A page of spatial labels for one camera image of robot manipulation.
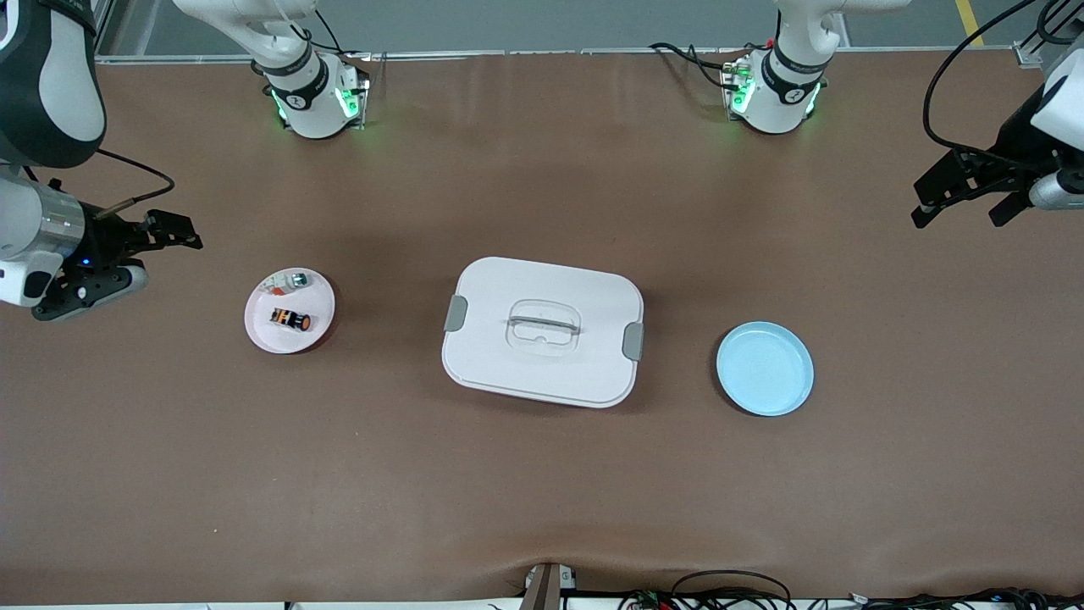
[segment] white lid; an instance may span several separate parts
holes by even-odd
[[[640,290],[621,275],[482,258],[460,275],[444,371],[477,390],[610,407],[632,392],[643,320]]]
[[[326,277],[312,269],[292,267],[280,273],[305,273],[309,285],[276,296],[263,290],[263,280],[256,284],[245,303],[245,330],[260,350],[272,354],[294,354],[312,348],[327,333],[335,317],[335,290]],[[312,317],[312,328],[298,332],[271,322],[275,310],[289,310]]]
[[[719,347],[715,373],[726,394],[749,413],[786,415],[813,390],[813,360],[789,330],[772,323],[747,323]]]

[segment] white plate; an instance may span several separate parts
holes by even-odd
[[[719,347],[715,373],[726,394],[757,415],[786,415],[813,390],[813,360],[795,334],[772,323],[747,323]]]
[[[309,285],[283,296],[263,291],[263,280],[245,303],[245,330],[257,347],[272,354],[295,354],[308,350],[327,333],[335,317],[335,290],[327,278],[312,269],[292,267],[280,273],[305,273]],[[312,329],[301,333],[271,322],[275,310],[289,310],[312,316]]]

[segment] blue plate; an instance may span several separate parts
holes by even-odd
[[[787,415],[813,390],[813,359],[802,341],[772,323],[747,323],[719,347],[715,374],[743,410],[762,416]]]

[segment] gray floor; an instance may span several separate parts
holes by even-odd
[[[973,0],[981,24],[1014,3]],[[1034,29],[1037,3],[984,37],[1007,46]],[[343,46],[366,52],[580,51],[670,41],[740,47],[773,34],[769,0],[323,0]],[[326,41],[315,20],[302,22]],[[882,15],[849,15],[855,47],[946,47],[965,36],[954,0],[914,0]],[[236,44],[182,14],[170,0],[118,0],[100,54],[208,56]]]

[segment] table surface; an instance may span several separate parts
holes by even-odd
[[[590,588],[744,568],[810,597],[1076,593],[1084,215],[994,229],[984,199],[912,225],[942,56],[841,54],[782,137],[649,55],[377,66],[369,127],[319,142],[246,66],[103,68],[106,146],[173,174],[155,206],[207,246],[147,254],[147,289],[67,324],[0,309],[0,601],[503,596],[541,560]],[[965,54],[934,120],[989,143],[1037,82]],[[100,204],[156,185],[55,173]],[[491,255],[640,286],[624,403],[448,378],[449,297]],[[264,354],[245,300],[295,264],[336,282],[338,327]],[[778,419],[710,374],[757,320],[816,367]]]

